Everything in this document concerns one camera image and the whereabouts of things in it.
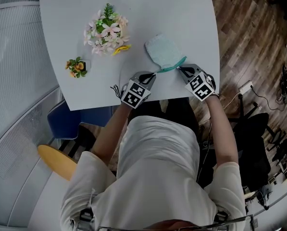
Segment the power strip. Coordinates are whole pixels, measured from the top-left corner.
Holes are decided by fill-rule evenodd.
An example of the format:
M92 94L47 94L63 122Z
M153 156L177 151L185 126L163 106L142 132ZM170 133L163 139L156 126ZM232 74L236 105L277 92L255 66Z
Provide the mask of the power strip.
M239 88L240 94L244 95L247 91L251 89L252 86L253 86L252 81L248 81L245 85Z

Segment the shirt sleeve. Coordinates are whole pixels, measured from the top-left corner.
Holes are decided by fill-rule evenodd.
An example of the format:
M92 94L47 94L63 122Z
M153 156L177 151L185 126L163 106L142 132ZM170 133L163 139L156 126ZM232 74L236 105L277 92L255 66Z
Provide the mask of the shirt sleeve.
M80 212L87 208L94 196L105 191L115 181L116 177L103 161L91 152L82 152L62 201L61 230L75 229Z
M224 163L215 170L209 188L209 197L219 210L224 209L230 215L230 219L246 215L244 192L237 163ZM231 231L243 231L244 228L245 222L230 225Z

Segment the white table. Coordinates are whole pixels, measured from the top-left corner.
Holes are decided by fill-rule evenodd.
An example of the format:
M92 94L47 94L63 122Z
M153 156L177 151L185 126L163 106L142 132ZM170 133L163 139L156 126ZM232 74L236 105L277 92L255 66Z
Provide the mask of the white table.
M132 48L100 57L91 55L88 44L83 45L83 30L106 3L129 20ZM219 46L212 0L40 0L40 10L51 63L71 110L120 104L110 86L123 86L138 71L160 69L144 48L144 43L159 33L173 39L187 56L186 63L196 63L211 74L219 91ZM91 61L85 78L71 78L64 69L66 61L77 56ZM148 100L191 96L184 86L177 70L158 74Z

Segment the eyeglasses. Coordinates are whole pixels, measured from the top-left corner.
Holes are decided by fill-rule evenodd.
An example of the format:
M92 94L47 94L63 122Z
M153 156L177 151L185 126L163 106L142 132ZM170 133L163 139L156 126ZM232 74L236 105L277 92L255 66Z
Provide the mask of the eyeglasses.
M248 215L244 216L241 218L233 219L233 220L228 220L224 221L221 223L215 223L211 225L206 225L206 226L201 226L201 227L184 227L184 228L179 228L176 230L170 230L170 231L183 231L183 230L192 230L192 231L199 231L199 230L212 230L212 228L219 228L219 227L226 227L226 229L221 229L221 230L229 230L229 225L236 223L236 222L241 222L241 221L246 221L247 219L250 219L250 227L251 230L254 231L254 221L253 221L253 215ZM148 229L141 229L141 230L128 230L128 229L116 229L116 228L108 228L108 227L98 227L97 231L168 231L168 230L148 230Z

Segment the forearm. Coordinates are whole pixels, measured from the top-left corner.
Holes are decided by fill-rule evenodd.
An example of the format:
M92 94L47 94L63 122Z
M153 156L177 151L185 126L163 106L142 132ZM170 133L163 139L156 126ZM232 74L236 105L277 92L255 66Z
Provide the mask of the forearm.
M109 164L112 158L130 111L131 107L122 103L107 125L101 130L94 143L92 153L98 156L106 165Z
M212 134L215 146L217 165L226 162L238 163L235 137L228 118L216 96L206 99L212 121Z

